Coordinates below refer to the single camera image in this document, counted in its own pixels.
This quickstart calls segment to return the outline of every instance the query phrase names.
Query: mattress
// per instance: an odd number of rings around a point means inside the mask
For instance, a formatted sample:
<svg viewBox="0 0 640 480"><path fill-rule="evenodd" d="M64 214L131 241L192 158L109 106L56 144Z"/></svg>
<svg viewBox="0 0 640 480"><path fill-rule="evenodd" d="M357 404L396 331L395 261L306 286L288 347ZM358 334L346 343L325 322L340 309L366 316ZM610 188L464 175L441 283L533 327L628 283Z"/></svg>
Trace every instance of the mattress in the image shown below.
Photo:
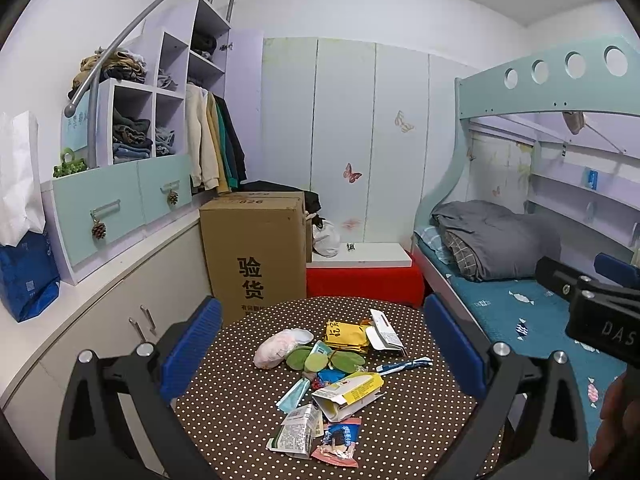
<svg viewBox="0 0 640 480"><path fill-rule="evenodd" d="M600 426L600 409L609 385L626 364L564 334L568 303L535 280L470 282L455 266L447 266L416 237L418 246L449 282L482 331L494 343L504 341L518 354L548 358L564 350L571 361L580 390L590 444Z"/></svg>

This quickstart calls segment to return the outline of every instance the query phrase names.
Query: gray comforter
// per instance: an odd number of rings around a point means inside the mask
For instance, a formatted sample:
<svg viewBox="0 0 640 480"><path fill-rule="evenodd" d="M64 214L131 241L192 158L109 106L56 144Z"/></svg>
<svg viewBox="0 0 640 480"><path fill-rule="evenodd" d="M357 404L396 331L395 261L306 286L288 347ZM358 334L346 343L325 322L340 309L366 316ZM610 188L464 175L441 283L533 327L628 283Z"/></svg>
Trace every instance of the gray comforter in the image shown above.
<svg viewBox="0 0 640 480"><path fill-rule="evenodd" d="M472 200L439 205L433 217L461 272L472 280L530 278L543 256L560 259L558 232L535 214Z"/></svg>

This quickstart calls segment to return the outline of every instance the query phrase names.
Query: metal bolt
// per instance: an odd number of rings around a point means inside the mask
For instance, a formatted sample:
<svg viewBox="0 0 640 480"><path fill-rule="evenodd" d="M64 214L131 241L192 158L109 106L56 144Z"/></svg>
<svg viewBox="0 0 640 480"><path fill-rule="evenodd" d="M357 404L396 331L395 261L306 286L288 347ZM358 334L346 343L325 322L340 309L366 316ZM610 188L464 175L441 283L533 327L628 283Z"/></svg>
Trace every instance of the metal bolt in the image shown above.
<svg viewBox="0 0 640 480"><path fill-rule="evenodd" d="M142 343L136 348L136 354L140 357L149 357L154 352L154 346L151 343Z"/></svg>
<svg viewBox="0 0 640 480"><path fill-rule="evenodd" d="M565 352L558 351L554 352L554 359L556 363L563 365L569 360L569 357Z"/></svg>
<svg viewBox="0 0 640 480"><path fill-rule="evenodd" d="M494 345L494 352L500 357L507 357L511 353L511 347L507 343L496 343Z"/></svg>
<svg viewBox="0 0 640 480"><path fill-rule="evenodd" d="M94 358L94 353L91 352L91 350L82 350L78 354L78 361L80 361L81 363L84 363L84 364L87 364L93 358Z"/></svg>

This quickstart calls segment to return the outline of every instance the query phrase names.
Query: round table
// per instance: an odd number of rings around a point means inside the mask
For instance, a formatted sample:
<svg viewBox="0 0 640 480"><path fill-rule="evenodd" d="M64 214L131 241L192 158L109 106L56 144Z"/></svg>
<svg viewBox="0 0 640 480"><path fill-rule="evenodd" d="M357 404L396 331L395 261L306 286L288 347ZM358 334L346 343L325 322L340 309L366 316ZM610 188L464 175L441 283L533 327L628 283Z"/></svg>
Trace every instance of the round table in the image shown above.
<svg viewBox="0 0 640 480"><path fill-rule="evenodd" d="M260 370L253 364L255 350L285 328L305 328L316 340L323 338L327 321L358 324L370 319L371 308L386 314L409 357L430 357L433 367L384 376L384 397L354 415L362 418L354 454L359 468L297 460L268 451L267 440L285 417L275 403L301 373L284 363ZM404 360L398 352L373 349L366 359L369 370ZM310 391L300 405L309 402ZM223 480L396 480L423 478L474 406L475 401L458 389L420 310L360 298L313 298L271 307L223 329L187 393L178 400L176 413ZM500 440L483 473L494 466L499 446Z"/></svg>

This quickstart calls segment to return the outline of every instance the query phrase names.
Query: teal drawer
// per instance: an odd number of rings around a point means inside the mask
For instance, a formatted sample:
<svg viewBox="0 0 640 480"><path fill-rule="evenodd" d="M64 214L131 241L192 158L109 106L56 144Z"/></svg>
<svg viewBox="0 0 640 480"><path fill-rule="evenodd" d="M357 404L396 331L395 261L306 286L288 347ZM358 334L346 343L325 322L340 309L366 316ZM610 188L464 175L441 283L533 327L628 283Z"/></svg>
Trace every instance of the teal drawer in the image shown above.
<svg viewBox="0 0 640 480"><path fill-rule="evenodd" d="M139 161L142 209L147 224L191 202L189 171L189 155L167 155ZM170 205L167 200L171 190L178 194L175 205Z"/></svg>
<svg viewBox="0 0 640 480"><path fill-rule="evenodd" d="M72 266L144 224L136 162L107 166L53 181L56 212ZM92 235L91 211L106 226L106 236Z"/></svg>

